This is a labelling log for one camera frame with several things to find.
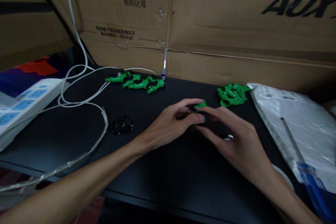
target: white cable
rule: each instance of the white cable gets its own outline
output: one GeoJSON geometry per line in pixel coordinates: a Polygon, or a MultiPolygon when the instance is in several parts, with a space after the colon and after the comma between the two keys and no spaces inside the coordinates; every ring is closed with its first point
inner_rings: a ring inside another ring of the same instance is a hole
{"type": "Polygon", "coordinates": [[[76,219],[76,221],[75,221],[74,224],[77,224],[77,221],[78,221],[78,219],[79,219],[79,217],[80,217],[81,214],[82,214],[82,212],[79,213],[79,215],[78,215],[78,217],[77,217],[77,219],[76,219]]]}
{"type": "Polygon", "coordinates": [[[82,44],[82,41],[81,41],[81,38],[79,36],[79,33],[77,31],[77,25],[76,25],[76,20],[75,20],[75,15],[74,15],[74,10],[72,8],[72,2],[71,0],[68,0],[68,4],[69,4],[69,8],[70,8],[70,14],[71,14],[71,17],[72,17],[72,22],[74,23],[74,30],[75,30],[75,33],[76,33],[76,36],[77,36],[77,40],[78,40],[78,43],[79,45],[81,46],[82,50],[83,50],[83,53],[84,53],[84,58],[85,58],[85,68],[83,69],[82,72],[80,72],[79,74],[75,75],[75,76],[71,76],[69,77],[69,79],[72,79],[72,78],[76,78],[76,77],[79,77],[81,76],[83,73],[85,73],[86,69],[88,68],[88,56],[86,55],[86,51],[84,49],[84,46],[82,44]]]}
{"type": "MultiPolygon", "coordinates": [[[[32,184],[37,184],[45,179],[48,179],[52,176],[54,176],[55,174],[71,167],[72,165],[76,164],[77,162],[79,162],[80,160],[82,160],[83,158],[85,158],[87,155],[89,155],[90,153],[92,153],[96,147],[98,146],[98,144],[101,142],[102,138],[104,137],[106,131],[107,131],[107,126],[108,126],[108,120],[107,120],[107,115],[106,115],[106,112],[104,110],[104,108],[98,106],[97,104],[94,104],[94,103],[90,103],[89,101],[91,101],[92,99],[94,99],[95,97],[97,97],[110,83],[108,82],[105,82],[101,87],[100,89],[94,94],[92,95],[90,98],[84,100],[84,101],[80,101],[80,102],[69,102],[67,100],[65,100],[64,98],[64,92],[69,88],[71,87],[73,84],[75,84],[77,81],[79,81],[80,79],[98,71],[98,70],[102,70],[102,69],[105,69],[105,68],[113,68],[113,69],[116,69],[112,66],[108,66],[108,67],[103,67],[103,68],[98,68],[96,70],[94,70],[93,68],[91,68],[90,66],[88,66],[88,56],[86,55],[86,51],[84,49],[84,46],[82,44],[82,41],[79,37],[79,33],[77,31],[77,26],[76,26],[76,20],[75,20],[75,16],[74,16],[74,11],[73,11],[73,8],[72,8],[72,3],[71,3],[71,0],[68,0],[68,3],[69,3],[69,8],[70,8],[70,13],[71,13],[71,17],[72,17],[72,21],[73,21],[73,25],[74,25],[74,28],[75,28],[75,33],[76,33],[76,36],[77,36],[77,40],[83,50],[83,54],[84,54],[84,58],[85,58],[85,65],[75,65],[73,67],[71,67],[69,69],[69,71],[67,72],[65,78],[63,79],[63,83],[62,83],[62,88],[61,88],[61,94],[60,96],[58,97],[58,100],[57,100],[57,103],[58,105],[56,106],[53,106],[53,107],[50,107],[50,108],[47,108],[47,109],[44,109],[44,110],[41,110],[40,112],[20,121],[19,123],[15,124],[14,126],[12,126],[11,128],[9,128],[8,130],[6,130],[3,134],[6,134],[8,131],[12,130],[13,128],[15,128],[17,125],[23,123],[24,121],[34,117],[34,116],[37,116],[45,111],[48,111],[50,109],[54,109],[54,108],[57,108],[57,107],[77,107],[77,106],[81,106],[81,105],[84,105],[84,104],[91,104],[91,105],[94,105],[96,107],[98,107],[100,110],[101,110],[101,113],[103,115],[103,118],[104,118],[104,122],[105,122],[105,127],[104,127],[104,130],[100,136],[100,138],[96,141],[96,143],[92,146],[92,148],[90,149],[89,152],[86,152],[86,153],[83,153],[81,156],[77,157],[76,159],[72,160],[72,161],[69,161],[63,165],[60,165],[59,167],[57,167],[55,170],[51,171],[51,172],[47,172],[43,175],[41,175],[39,178],[35,178],[33,180],[29,180],[29,181],[24,181],[24,182],[19,182],[17,184],[11,184],[11,185],[7,185],[7,186],[4,186],[4,187],[0,187],[0,192],[3,192],[3,191],[8,191],[8,190],[13,190],[13,189],[17,189],[17,188],[21,188],[21,187],[25,187],[25,186],[29,186],[29,185],[32,185],[32,184]],[[69,74],[70,72],[76,68],[76,67],[84,67],[83,71],[77,75],[74,75],[74,76],[71,76],[69,77],[69,74]],[[86,69],[89,68],[90,70],[92,70],[92,72],[90,73],[87,73],[83,76],[81,76],[82,74],[84,74],[84,72],[86,71],[86,69]],[[76,78],[76,77],[79,77],[81,76],[80,78],[78,78],[77,80],[73,81],[68,87],[66,90],[64,90],[64,85],[65,85],[65,82],[68,80],[68,79],[73,79],[73,78],[76,78]]],[[[149,70],[149,69],[145,69],[145,68],[127,68],[125,70],[145,70],[145,71],[149,71],[151,73],[153,73],[154,75],[156,75],[155,72],[153,72],[152,70],[149,70]]]]}
{"type": "MultiPolygon", "coordinates": [[[[69,104],[69,103],[71,103],[71,102],[65,100],[65,98],[64,98],[64,92],[65,92],[65,90],[64,90],[64,85],[65,85],[66,80],[68,79],[68,75],[69,75],[70,71],[71,71],[72,69],[74,69],[75,67],[77,67],[77,66],[83,66],[83,65],[76,65],[76,66],[73,66],[72,68],[70,68],[70,70],[68,71],[68,73],[66,74],[66,76],[65,76],[65,78],[64,78],[64,81],[63,81],[63,84],[62,84],[62,88],[61,88],[61,95],[59,96],[59,98],[58,98],[58,100],[57,100],[58,104],[59,104],[59,105],[62,105],[63,107],[78,107],[78,106],[81,106],[81,105],[85,104],[86,102],[91,101],[91,100],[92,100],[93,98],[95,98],[96,96],[98,96],[98,95],[99,95],[99,94],[100,94],[100,93],[101,93],[101,92],[102,92],[102,91],[103,91],[103,90],[110,84],[110,82],[105,82],[105,83],[101,86],[101,88],[100,88],[94,95],[92,95],[91,97],[87,98],[87,99],[84,100],[84,101],[79,102],[79,104],[77,104],[77,105],[68,106],[67,104],[69,104]]],[[[93,71],[90,72],[90,73],[87,73],[87,74],[83,75],[82,77],[80,77],[80,78],[78,78],[77,80],[75,80],[74,82],[72,82],[72,83],[68,86],[68,88],[71,87],[73,84],[75,84],[75,83],[76,83],[77,81],[79,81],[80,79],[82,79],[82,78],[88,76],[89,74],[92,74],[92,73],[94,73],[94,72],[96,72],[96,71],[98,71],[98,70],[102,70],[102,69],[106,69],[106,68],[113,68],[113,69],[116,69],[116,68],[114,68],[114,67],[112,67],[112,66],[103,67],[103,68],[98,68],[98,69],[96,69],[96,70],[93,70],[93,71]]],[[[139,69],[139,70],[146,70],[146,71],[152,72],[153,74],[156,75],[156,73],[153,72],[152,70],[145,69],[145,68],[127,68],[127,69],[125,69],[125,70],[136,70],[136,69],[139,69]]]]}
{"type": "MultiPolygon", "coordinates": [[[[38,184],[40,183],[41,181],[45,180],[45,179],[48,179],[52,176],[54,176],[55,174],[73,166],[74,164],[78,163],[79,161],[81,161],[83,158],[85,158],[86,156],[90,155],[95,149],[96,147],[99,145],[99,143],[101,142],[101,140],[103,139],[106,131],[107,131],[107,127],[108,127],[108,119],[107,119],[107,115],[106,115],[106,112],[104,110],[103,107],[100,107],[98,106],[97,104],[94,104],[94,103],[86,103],[86,104],[90,104],[90,105],[94,105],[96,106],[97,108],[99,108],[101,110],[101,114],[104,118],[104,123],[105,123],[105,127],[104,127],[104,130],[103,132],[101,133],[100,137],[98,138],[98,140],[95,142],[95,144],[92,146],[92,148],[89,150],[89,152],[85,152],[83,153],[82,155],[78,156],[77,158],[75,158],[74,160],[72,161],[69,161],[65,164],[62,164],[60,166],[58,166],[56,169],[50,171],[50,172],[47,172],[43,175],[41,175],[40,177],[38,178],[35,178],[33,180],[28,180],[28,181],[24,181],[24,182],[19,182],[19,183],[16,183],[16,184],[11,184],[11,185],[7,185],[7,186],[4,186],[4,187],[0,187],[0,192],[3,192],[3,191],[9,191],[9,190],[13,190],[13,189],[17,189],[17,188],[21,188],[21,187],[25,187],[25,186],[30,186],[30,185],[33,185],[33,184],[38,184]]],[[[15,124],[14,126],[10,127],[8,130],[6,130],[4,132],[4,134],[6,134],[8,131],[12,130],[13,128],[15,128],[16,126],[18,126],[19,124],[23,123],[24,121],[34,117],[34,116],[37,116],[45,111],[48,111],[48,110],[51,110],[51,109],[54,109],[54,108],[57,108],[57,107],[61,107],[61,105],[56,105],[56,106],[53,106],[53,107],[50,107],[50,108],[47,108],[47,109],[44,109],[22,121],[20,121],[19,123],[15,124]]]]}

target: white power strip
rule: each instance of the white power strip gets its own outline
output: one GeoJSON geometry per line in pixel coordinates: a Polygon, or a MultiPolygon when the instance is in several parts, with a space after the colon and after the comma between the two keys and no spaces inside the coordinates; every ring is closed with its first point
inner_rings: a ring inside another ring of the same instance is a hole
{"type": "Polygon", "coordinates": [[[3,151],[15,136],[35,117],[32,117],[5,133],[20,121],[40,112],[60,93],[63,79],[43,79],[20,94],[17,103],[12,107],[0,108],[0,152],[3,151]]]}

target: right hand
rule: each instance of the right hand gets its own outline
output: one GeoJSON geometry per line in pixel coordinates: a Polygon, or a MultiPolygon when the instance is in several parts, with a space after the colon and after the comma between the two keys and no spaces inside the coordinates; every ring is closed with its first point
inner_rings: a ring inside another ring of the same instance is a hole
{"type": "Polygon", "coordinates": [[[244,177],[259,187],[270,176],[276,176],[251,123],[222,106],[216,109],[200,107],[197,110],[209,113],[233,132],[233,140],[224,140],[206,127],[196,127],[244,177]]]}

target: table surface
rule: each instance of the table surface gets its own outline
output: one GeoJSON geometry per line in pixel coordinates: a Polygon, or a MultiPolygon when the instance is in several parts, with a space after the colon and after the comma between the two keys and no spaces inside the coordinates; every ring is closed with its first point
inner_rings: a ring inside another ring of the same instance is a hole
{"type": "MultiPolygon", "coordinates": [[[[97,71],[65,93],[69,101],[85,100],[104,83],[113,69],[97,71]]],[[[104,106],[110,120],[126,115],[134,120],[129,134],[107,132],[96,151],[83,162],[50,178],[61,177],[115,151],[144,131],[162,110],[184,98],[202,98],[218,107],[217,86],[166,78],[166,88],[148,95],[145,90],[111,83],[92,102],[104,106]]],[[[252,123],[271,162],[292,181],[298,196],[311,208],[304,187],[297,182],[248,95],[244,105],[229,108],[252,123]]],[[[104,121],[92,105],[56,108],[39,115],[0,153],[0,166],[40,176],[87,152],[100,136],[104,121]]],[[[214,129],[230,133],[225,126],[214,129]]],[[[103,191],[103,196],[165,211],[204,223],[277,223],[270,201],[236,171],[199,133],[188,130],[172,143],[143,156],[103,191]]]]}

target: finger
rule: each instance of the finger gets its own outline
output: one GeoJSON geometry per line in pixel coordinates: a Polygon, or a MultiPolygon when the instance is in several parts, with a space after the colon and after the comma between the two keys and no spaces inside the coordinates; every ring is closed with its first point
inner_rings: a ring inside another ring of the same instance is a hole
{"type": "Polygon", "coordinates": [[[210,129],[206,127],[195,126],[205,138],[209,139],[216,147],[223,144],[223,139],[213,133],[210,129]]]}
{"type": "Polygon", "coordinates": [[[231,117],[234,121],[243,125],[244,127],[250,130],[254,129],[254,126],[251,123],[245,121],[244,119],[241,119],[239,116],[237,116],[235,113],[230,111],[228,108],[221,106],[221,107],[218,107],[217,110],[224,112],[225,114],[227,114],[227,116],[231,117]]]}
{"type": "Polygon", "coordinates": [[[202,99],[197,99],[197,98],[194,98],[194,99],[183,99],[182,101],[179,101],[176,104],[170,105],[169,107],[172,109],[172,111],[174,113],[176,113],[177,111],[179,111],[183,107],[186,107],[187,105],[190,105],[190,104],[199,104],[201,102],[203,102],[203,100],[202,99]]]}
{"type": "Polygon", "coordinates": [[[193,113],[188,115],[186,118],[180,121],[186,128],[188,128],[191,125],[204,123],[205,122],[205,116],[202,114],[193,113]]]}
{"type": "Polygon", "coordinates": [[[175,119],[176,120],[182,120],[182,119],[186,118],[191,113],[194,113],[194,111],[189,109],[188,107],[183,107],[175,113],[175,119]]]}
{"type": "Polygon", "coordinates": [[[224,123],[229,129],[236,135],[241,135],[242,131],[246,128],[243,127],[238,122],[234,121],[231,117],[229,117],[223,111],[211,108],[211,107],[200,107],[197,108],[198,111],[204,111],[209,113],[210,115],[218,118],[222,123],[224,123]]]}
{"type": "Polygon", "coordinates": [[[193,113],[194,111],[192,111],[190,108],[188,107],[183,107],[181,108],[179,111],[177,111],[178,114],[190,114],[193,113]]]}

